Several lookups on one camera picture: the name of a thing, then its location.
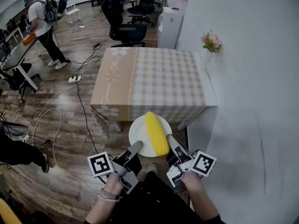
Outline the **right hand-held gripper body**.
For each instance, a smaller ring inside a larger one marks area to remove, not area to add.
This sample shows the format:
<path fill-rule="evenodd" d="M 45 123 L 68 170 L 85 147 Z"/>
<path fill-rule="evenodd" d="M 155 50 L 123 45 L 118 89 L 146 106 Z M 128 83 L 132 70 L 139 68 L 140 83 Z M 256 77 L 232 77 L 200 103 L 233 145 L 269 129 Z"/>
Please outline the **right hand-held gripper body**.
<path fill-rule="evenodd" d="M 216 158 L 202 151 L 191 154 L 188 149 L 180 146 L 172 148 L 166 160 L 170 166 L 166 175 L 174 188 L 178 186 L 184 174 L 189 171 L 193 171 L 199 176 L 208 177 L 217 162 Z"/>

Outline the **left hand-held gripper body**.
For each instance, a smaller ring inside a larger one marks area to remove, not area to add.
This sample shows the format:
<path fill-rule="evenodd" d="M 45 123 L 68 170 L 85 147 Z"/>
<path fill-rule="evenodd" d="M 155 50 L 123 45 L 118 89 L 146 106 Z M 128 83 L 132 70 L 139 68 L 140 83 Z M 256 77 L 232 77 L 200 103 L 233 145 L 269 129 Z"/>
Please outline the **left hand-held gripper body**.
<path fill-rule="evenodd" d="M 107 152 L 90 156 L 87 159 L 93 177 L 108 175 L 112 172 L 117 173 L 120 176 L 120 183 L 124 187 L 124 192 L 130 194 L 138 184 L 137 176 L 142 165 L 138 153 L 132 159 L 128 159 L 126 151 L 111 160 Z"/>

